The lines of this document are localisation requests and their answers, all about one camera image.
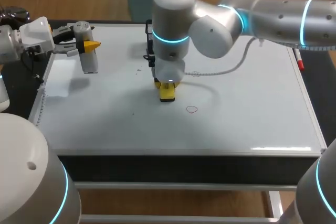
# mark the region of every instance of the cable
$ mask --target cable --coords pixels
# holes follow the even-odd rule
[[[43,86],[41,86],[40,88],[42,88],[42,102],[41,102],[41,109],[40,109],[40,113],[38,115],[38,119],[37,119],[37,122],[36,122],[36,127],[39,127],[40,123],[41,123],[41,119],[42,119],[42,115],[43,115],[43,110],[44,110],[44,107],[46,105],[46,89]]]
[[[257,38],[253,37],[251,38],[248,43],[246,44],[246,47],[245,47],[245,50],[244,50],[244,54],[243,54],[243,57],[242,59],[240,60],[240,62],[238,62],[238,64],[229,69],[229,70],[225,70],[225,71],[222,71],[222,72],[217,72],[217,73],[197,73],[198,76],[220,76],[222,74],[227,74],[227,73],[231,73],[233,71],[236,71],[245,61],[246,59],[246,56],[247,56],[247,52],[248,52],[248,49],[250,48],[251,44],[253,41],[257,40]],[[187,72],[187,73],[184,73],[185,75],[187,76],[193,76],[195,75],[195,72]]]
[[[272,42],[282,45],[282,46],[291,47],[291,48],[299,49],[299,50],[308,50],[308,51],[335,51],[336,50],[336,46],[314,47],[314,46],[302,46],[298,44],[275,42],[275,41],[272,41]]]

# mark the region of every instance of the white cable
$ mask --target white cable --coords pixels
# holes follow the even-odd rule
[[[36,127],[39,127],[41,119],[42,119],[42,114],[43,114],[43,109],[46,105],[46,89],[44,86],[41,87],[42,88],[42,102],[41,102],[41,109],[40,109],[40,113],[38,115],[38,119],[37,119],[37,123],[36,123]]]
[[[187,75],[187,76],[194,76],[194,75],[198,75],[198,76],[220,76],[222,74],[231,73],[231,72],[237,70],[244,63],[244,61],[246,59],[246,56],[247,56],[248,49],[250,48],[252,42],[255,41],[255,40],[257,40],[257,38],[253,37],[248,41],[248,43],[246,44],[245,51],[244,51],[242,59],[240,60],[240,62],[238,62],[238,64],[235,67],[233,67],[229,70],[225,70],[225,71],[217,72],[217,73],[197,73],[197,74],[195,74],[195,72],[186,72],[184,74]]]

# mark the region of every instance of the yellow object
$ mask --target yellow object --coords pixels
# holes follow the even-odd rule
[[[175,101],[175,85],[174,83],[162,83],[160,86],[160,101],[173,102]]]
[[[84,51],[91,52],[100,46],[100,42],[97,41],[84,41]]]

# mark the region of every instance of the table leg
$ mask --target table leg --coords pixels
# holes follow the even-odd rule
[[[269,208],[269,214],[273,218],[280,218],[283,214],[282,203],[279,191],[267,192],[267,203]]]

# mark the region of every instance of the wooden floor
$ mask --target wooden floor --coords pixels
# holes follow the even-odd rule
[[[24,7],[32,18],[130,20],[127,0],[0,0],[0,4]],[[81,190],[80,194],[84,214],[268,216],[265,194],[257,191]],[[281,196],[287,207],[294,193]]]

